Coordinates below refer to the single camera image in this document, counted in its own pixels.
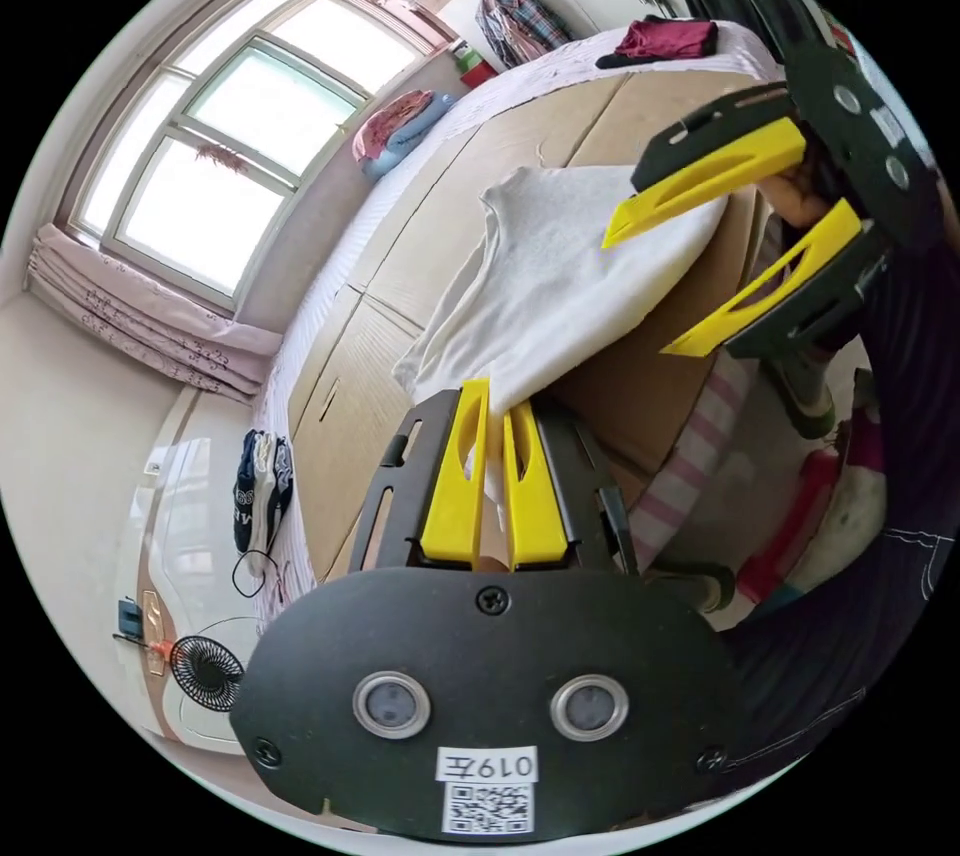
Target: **screw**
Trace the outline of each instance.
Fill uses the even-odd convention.
[[[481,613],[488,616],[499,616],[506,612],[509,605],[510,597],[499,586],[488,586],[477,594],[477,606]]]
[[[261,766],[276,769],[277,766],[280,765],[280,750],[277,749],[269,739],[258,739],[253,755],[257,757],[257,762],[260,763]]]
[[[727,761],[727,753],[720,746],[705,749],[697,760],[698,773],[715,773]]]

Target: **window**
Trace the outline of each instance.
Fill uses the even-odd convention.
[[[239,0],[154,70],[69,222],[233,310],[311,167],[429,45],[362,0]]]

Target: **window frame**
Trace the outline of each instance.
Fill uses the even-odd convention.
[[[287,0],[282,3],[253,28],[247,30],[236,42],[213,60],[203,72],[197,75],[176,65],[178,58],[189,52],[200,40],[215,30],[218,24],[228,19],[232,13],[248,1],[250,0],[216,0],[213,3],[208,3],[207,6],[195,11],[193,16],[182,24],[179,32],[170,34],[164,44],[148,57],[140,71],[135,74],[134,78],[114,100],[111,109],[115,109],[117,103],[121,100],[122,106],[113,121],[108,126],[104,126],[107,117],[101,118],[98,129],[102,135],[97,141],[98,145],[95,153],[89,163],[83,165],[83,156],[89,159],[89,150],[92,148],[88,144],[68,182],[67,192],[64,193],[59,207],[63,214],[62,228],[70,232],[75,238],[98,248],[103,253],[135,266],[208,307],[227,311],[232,315],[239,312],[280,228],[287,221],[296,205],[299,190],[313,182],[332,156],[349,138],[351,130],[357,125],[359,119],[368,112],[375,111],[378,102],[378,94],[367,91],[321,60],[273,35],[273,30],[284,21],[317,0]],[[380,31],[388,33],[414,55],[411,67],[401,71],[389,81],[384,87],[385,91],[394,88],[405,74],[419,69],[422,59],[429,58],[440,49],[431,41],[419,36],[409,26],[405,26],[396,16],[386,11],[380,12],[379,8],[368,0],[331,1],[344,6],[357,16],[372,23]],[[231,62],[236,60],[245,50],[251,48],[267,52],[271,56],[281,59],[281,61],[288,62],[288,64],[294,60],[302,63],[303,65],[296,65],[295,68],[298,71],[303,71],[304,66],[309,67],[312,72],[308,75],[311,78],[330,88],[354,106],[353,113],[338,127],[339,134],[327,141],[300,176],[274,163],[253,147],[246,146],[241,141],[220,133],[214,127],[193,119],[187,113],[190,105],[200,98],[209,86],[216,82],[218,76],[229,67]],[[289,54],[287,60],[284,59],[285,54]],[[107,225],[100,232],[95,227],[85,224],[82,219],[84,207],[96,186],[97,178],[108,162],[109,153],[117,145],[118,139],[121,138],[124,127],[135,118],[134,114],[142,105],[143,96],[160,78],[171,74],[189,80],[189,85],[165,117],[164,123],[158,127],[144,147],[136,164],[127,176]],[[126,223],[135,212],[140,194],[149,183],[152,167],[156,166],[162,158],[159,155],[159,150],[164,141],[170,137],[197,148],[211,143],[226,146],[231,151],[241,155],[248,163],[249,169],[242,178],[253,179],[260,185],[266,186],[284,197],[264,229],[259,243],[251,254],[244,272],[231,294],[224,293],[212,280],[198,278],[199,274],[192,270],[187,272],[185,267],[178,269],[173,260],[157,258],[145,252],[144,249],[132,246],[120,238]],[[77,177],[80,175],[78,170],[81,166],[82,177],[78,180]]]

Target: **cardboard box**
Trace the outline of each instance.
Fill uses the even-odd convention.
[[[389,309],[361,299],[293,436],[297,498],[318,580],[337,562],[387,443],[410,409],[390,371],[417,335]]]
[[[440,147],[338,294],[291,397],[297,487],[318,579],[346,572],[367,487],[411,405],[391,369],[482,239],[483,190],[521,165],[635,165],[665,126],[752,85],[714,72],[612,77],[516,107]],[[711,360],[660,349],[736,293],[762,215],[752,188],[734,194],[714,239],[654,312],[551,387],[610,454],[628,506],[669,456],[711,368]],[[492,506],[483,546],[503,558]]]

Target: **electric fan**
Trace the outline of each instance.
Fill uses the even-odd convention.
[[[114,633],[141,648],[159,653],[177,685],[195,703],[214,713],[229,713],[237,700],[243,665],[223,643],[206,636],[182,636],[176,642],[144,643]]]

